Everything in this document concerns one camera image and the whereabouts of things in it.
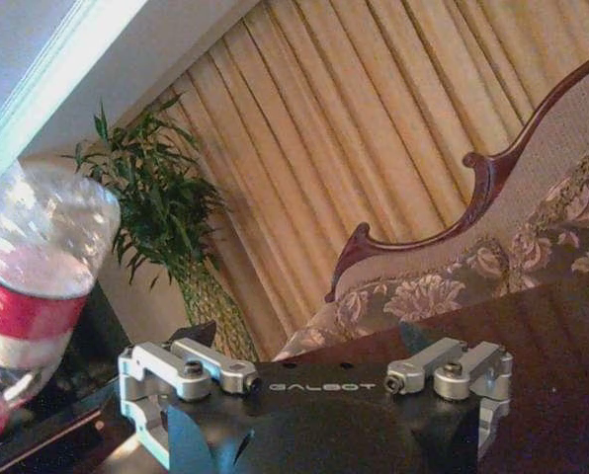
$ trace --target beige curtain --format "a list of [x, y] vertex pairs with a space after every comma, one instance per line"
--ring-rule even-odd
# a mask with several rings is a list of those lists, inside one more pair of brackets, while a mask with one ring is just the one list
[[321, 306], [351, 231], [452, 224], [469, 150], [511, 142], [589, 58], [589, 0], [273, 0], [173, 84], [224, 191], [215, 245], [265, 357]]

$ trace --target sofa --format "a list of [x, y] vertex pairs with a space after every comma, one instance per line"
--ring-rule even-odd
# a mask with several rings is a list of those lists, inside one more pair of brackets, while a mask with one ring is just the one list
[[536, 108], [496, 155], [470, 152], [475, 186], [453, 226], [387, 244], [360, 224], [325, 304], [275, 359], [354, 340], [589, 272], [589, 61]]

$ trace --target plant pot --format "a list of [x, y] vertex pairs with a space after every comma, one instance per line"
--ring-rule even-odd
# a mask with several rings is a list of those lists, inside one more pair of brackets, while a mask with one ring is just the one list
[[255, 361], [257, 351], [244, 324], [242, 312], [205, 263], [190, 263], [173, 275], [185, 300], [191, 325], [215, 321], [213, 346], [234, 358]]

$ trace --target carved wood armrest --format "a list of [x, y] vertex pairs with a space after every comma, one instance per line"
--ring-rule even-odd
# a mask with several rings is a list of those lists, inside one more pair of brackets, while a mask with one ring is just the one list
[[471, 151], [463, 157], [463, 164], [468, 168], [472, 168], [474, 171], [474, 190], [472, 191], [470, 204], [466, 211], [451, 227], [423, 240], [393, 244], [373, 239], [370, 236], [370, 225], [366, 222], [360, 223], [348, 239], [338, 258], [332, 276], [332, 286], [330, 291], [325, 295], [325, 301], [328, 303], [334, 301], [336, 297], [336, 285], [339, 278], [347, 269], [359, 261], [376, 255], [421, 249], [454, 237], [473, 225], [485, 213], [503, 189], [507, 178], [510, 176], [510, 173], [532, 138], [534, 131], [541, 123], [541, 120], [571, 87], [588, 74], [589, 60], [571, 72], [549, 92], [536, 108], [514, 142], [504, 151], [495, 155], [482, 155]]

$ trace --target red bottle label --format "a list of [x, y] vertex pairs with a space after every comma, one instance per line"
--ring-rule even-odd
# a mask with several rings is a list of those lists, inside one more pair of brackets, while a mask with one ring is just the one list
[[33, 368], [60, 357], [86, 295], [46, 299], [0, 284], [0, 366]]

